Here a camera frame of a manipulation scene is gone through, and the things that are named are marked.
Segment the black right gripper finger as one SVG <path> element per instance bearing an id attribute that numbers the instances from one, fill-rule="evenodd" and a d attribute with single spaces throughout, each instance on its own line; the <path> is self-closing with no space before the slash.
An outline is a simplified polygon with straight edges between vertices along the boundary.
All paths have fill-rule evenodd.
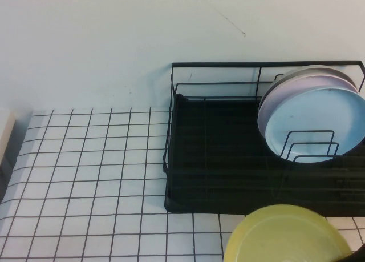
<path id="1" fill-rule="evenodd" d="M 340 262 L 365 262 L 365 244 L 351 255 L 341 259 Z"/>

